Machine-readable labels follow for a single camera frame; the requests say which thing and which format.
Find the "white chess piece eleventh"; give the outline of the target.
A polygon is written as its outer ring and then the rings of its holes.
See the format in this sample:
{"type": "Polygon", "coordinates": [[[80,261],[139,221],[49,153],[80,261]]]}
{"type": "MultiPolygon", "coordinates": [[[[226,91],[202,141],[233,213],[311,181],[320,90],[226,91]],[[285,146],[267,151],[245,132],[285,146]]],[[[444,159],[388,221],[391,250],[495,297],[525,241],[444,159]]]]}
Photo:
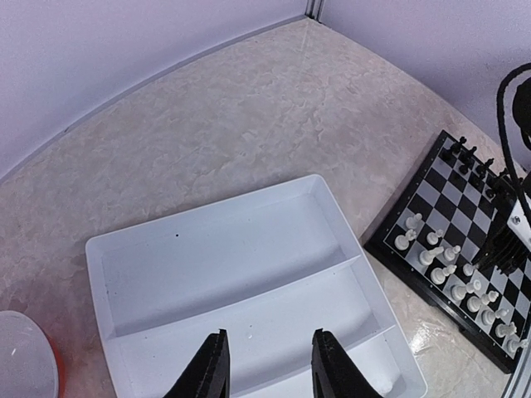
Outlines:
{"type": "Polygon", "coordinates": [[[429,245],[437,245],[443,235],[444,231],[441,229],[429,232],[426,236],[426,241],[429,245]]]}

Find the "white chess piece twelfth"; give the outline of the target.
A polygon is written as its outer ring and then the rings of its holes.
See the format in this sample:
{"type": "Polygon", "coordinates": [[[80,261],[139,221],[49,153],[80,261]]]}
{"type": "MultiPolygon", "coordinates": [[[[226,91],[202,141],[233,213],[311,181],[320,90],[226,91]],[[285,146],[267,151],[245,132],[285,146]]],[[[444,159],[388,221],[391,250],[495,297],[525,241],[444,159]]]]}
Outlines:
{"type": "Polygon", "coordinates": [[[474,267],[474,265],[466,264],[466,265],[463,266],[462,272],[463,272],[463,274],[465,276],[470,277],[470,276],[472,276],[474,274],[475,267],[474,267]]]}

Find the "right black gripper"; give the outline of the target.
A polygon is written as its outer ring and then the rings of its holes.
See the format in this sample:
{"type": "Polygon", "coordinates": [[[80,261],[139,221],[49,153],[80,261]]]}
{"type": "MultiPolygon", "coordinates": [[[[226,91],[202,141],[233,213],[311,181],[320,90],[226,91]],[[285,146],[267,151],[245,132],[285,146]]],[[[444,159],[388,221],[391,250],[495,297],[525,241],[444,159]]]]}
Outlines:
{"type": "Polygon", "coordinates": [[[509,276],[516,269],[524,267],[529,257],[529,250],[507,224],[517,200],[509,174],[501,173],[496,177],[489,175],[486,195],[491,199],[496,213],[473,264],[479,271],[497,268],[501,274],[509,276]]]}

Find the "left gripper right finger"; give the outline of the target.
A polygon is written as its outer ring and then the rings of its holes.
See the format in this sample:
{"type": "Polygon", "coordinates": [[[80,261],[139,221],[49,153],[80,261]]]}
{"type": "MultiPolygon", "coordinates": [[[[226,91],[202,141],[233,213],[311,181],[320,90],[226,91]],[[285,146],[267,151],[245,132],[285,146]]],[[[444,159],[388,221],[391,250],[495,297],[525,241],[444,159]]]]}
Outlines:
{"type": "Polygon", "coordinates": [[[311,371],[314,397],[382,397],[330,331],[314,331],[311,371]]]}

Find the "white pawn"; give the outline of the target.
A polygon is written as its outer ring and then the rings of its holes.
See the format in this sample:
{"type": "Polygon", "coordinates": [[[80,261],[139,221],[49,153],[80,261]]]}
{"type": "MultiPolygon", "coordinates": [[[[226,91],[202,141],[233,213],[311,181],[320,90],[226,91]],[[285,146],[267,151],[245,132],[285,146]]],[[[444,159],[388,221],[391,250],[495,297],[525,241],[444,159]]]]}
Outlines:
{"type": "Polygon", "coordinates": [[[507,352],[511,355],[515,354],[520,348],[525,349],[529,345],[529,340],[527,338],[523,340],[509,339],[507,341],[507,352]]]}

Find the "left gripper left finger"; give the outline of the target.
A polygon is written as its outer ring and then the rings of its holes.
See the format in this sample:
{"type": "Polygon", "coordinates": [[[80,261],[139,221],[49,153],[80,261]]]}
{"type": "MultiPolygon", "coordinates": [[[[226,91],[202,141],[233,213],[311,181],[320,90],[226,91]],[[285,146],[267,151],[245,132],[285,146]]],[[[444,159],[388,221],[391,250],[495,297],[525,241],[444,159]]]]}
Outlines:
{"type": "Polygon", "coordinates": [[[229,397],[230,378],[231,358],[227,331],[220,329],[207,336],[181,376],[163,397],[229,397]]]}

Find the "black white chess board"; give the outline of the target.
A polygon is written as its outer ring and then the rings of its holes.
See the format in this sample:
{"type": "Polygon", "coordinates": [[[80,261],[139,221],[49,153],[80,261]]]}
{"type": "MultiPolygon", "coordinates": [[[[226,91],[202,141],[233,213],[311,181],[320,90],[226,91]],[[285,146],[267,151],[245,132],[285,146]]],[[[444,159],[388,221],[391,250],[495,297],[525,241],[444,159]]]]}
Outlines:
{"type": "Polygon", "coordinates": [[[530,257],[511,274],[472,265],[503,197],[490,192],[496,179],[490,170],[477,174],[476,156],[469,169],[463,166],[465,152],[463,138],[442,131],[365,248],[510,374],[522,352],[508,352],[508,339],[495,329],[513,323],[515,341],[528,335],[530,257]]]}

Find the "white divided plastic tray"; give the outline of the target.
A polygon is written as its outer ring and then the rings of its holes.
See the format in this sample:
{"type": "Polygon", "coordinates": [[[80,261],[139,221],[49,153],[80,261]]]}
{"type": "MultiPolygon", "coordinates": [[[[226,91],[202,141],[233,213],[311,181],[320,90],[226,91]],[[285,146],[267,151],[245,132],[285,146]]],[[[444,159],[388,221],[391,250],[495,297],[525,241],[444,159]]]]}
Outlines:
{"type": "Polygon", "coordinates": [[[331,332],[385,397],[427,385],[325,180],[297,178],[89,239],[115,394],[163,396],[226,330],[234,397],[310,397],[312,337],[331,332]]]}

